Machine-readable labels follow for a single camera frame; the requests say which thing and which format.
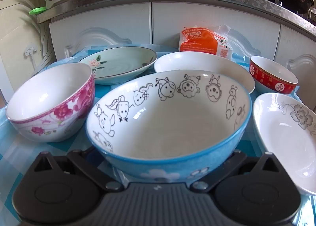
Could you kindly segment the green clip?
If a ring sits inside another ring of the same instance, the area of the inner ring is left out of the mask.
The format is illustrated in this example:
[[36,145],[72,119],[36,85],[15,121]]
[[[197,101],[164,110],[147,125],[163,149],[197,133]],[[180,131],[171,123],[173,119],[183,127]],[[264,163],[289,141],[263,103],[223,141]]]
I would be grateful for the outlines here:
[[45,12],[46,10],[47,10],[46,7],[34,8],[34,9],[29,11],[29,15],[38,15],[38,14]]

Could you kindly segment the large plain white plate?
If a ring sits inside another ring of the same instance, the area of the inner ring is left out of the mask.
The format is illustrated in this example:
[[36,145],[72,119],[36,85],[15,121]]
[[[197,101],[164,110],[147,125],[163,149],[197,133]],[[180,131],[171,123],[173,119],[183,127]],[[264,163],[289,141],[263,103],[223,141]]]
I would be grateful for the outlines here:
[[157,73],[172,70],[204,70],[219,73],[233,78],[242,84],[249,93],[255,90],[256,84],[251,74],[239,64],[203,52],[175,52],[163,55],[154,64]]

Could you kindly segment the orange white plastic package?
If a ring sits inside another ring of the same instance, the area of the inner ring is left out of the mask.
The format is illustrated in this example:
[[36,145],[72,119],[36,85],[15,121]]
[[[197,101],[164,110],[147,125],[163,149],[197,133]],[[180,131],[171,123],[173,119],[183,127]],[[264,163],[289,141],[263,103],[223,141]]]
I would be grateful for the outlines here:
[[179,51],[204,52],[231,60],[233,49],[229,42],[228,25],[211,28],[184,28],[179,35]]

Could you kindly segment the white plate grey flower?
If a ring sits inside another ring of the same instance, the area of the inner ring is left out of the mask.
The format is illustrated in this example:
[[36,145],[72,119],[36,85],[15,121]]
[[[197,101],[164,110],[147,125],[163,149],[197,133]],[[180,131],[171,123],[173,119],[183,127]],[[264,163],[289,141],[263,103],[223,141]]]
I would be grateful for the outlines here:
[[272,152],[303,194],[315,195],[315,114],[287,95],[264,93],[253,103],[262,152]]

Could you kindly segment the green flower plate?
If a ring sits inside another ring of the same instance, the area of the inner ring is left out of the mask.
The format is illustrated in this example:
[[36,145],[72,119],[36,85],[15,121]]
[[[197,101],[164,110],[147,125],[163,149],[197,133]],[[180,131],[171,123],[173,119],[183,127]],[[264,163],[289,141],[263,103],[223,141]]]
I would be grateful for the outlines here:
[[79,62],[92,69],[99,85],[130,81],[146,71],[157,60],[157,53],[146,47],[113,47],[91,54]]

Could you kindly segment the red and white small bowl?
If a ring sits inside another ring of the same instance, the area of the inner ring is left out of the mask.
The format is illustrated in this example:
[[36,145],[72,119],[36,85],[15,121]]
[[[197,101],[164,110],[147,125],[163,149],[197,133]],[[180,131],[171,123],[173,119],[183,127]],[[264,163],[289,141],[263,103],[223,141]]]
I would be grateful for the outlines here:
[[249,73],[257,83],[270,91],[290,94],[298,84],[297,77],[284,66],[261,56],[250,57]]

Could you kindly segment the pink floral bowl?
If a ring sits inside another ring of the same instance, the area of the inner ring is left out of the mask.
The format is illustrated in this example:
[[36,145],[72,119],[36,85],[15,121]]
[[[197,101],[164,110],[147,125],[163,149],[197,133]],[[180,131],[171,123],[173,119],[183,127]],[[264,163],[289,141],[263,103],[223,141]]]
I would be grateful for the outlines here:
[[62,64],[25,82],[12,96],[6,116],[23,137],[61,142],[80,130],[94,104],[95,82],[87,64]]

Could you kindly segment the blue cartoon animal bowl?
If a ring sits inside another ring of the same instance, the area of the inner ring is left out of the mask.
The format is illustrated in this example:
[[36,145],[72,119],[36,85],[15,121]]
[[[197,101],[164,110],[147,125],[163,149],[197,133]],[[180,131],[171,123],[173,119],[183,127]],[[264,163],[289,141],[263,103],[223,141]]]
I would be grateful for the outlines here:
[[252,113],[239,82],[176,70],[118,86],[90,111],[91,143],[124,183],[190,183],[233,153]]

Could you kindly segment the white kitchen cabinet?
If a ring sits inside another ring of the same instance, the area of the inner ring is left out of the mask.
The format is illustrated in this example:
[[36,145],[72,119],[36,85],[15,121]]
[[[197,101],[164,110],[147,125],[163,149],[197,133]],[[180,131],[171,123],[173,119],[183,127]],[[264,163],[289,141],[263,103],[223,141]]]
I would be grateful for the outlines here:
[[299,80],[300,99],[308,106],[315,105],[315,41],[274,15],[154,1],[67,15],[52,20],[49,27],[56,57],[63,59],[109,39],[177,47],[184,28],[223,24],[242,34],[262,56],[290,68]]

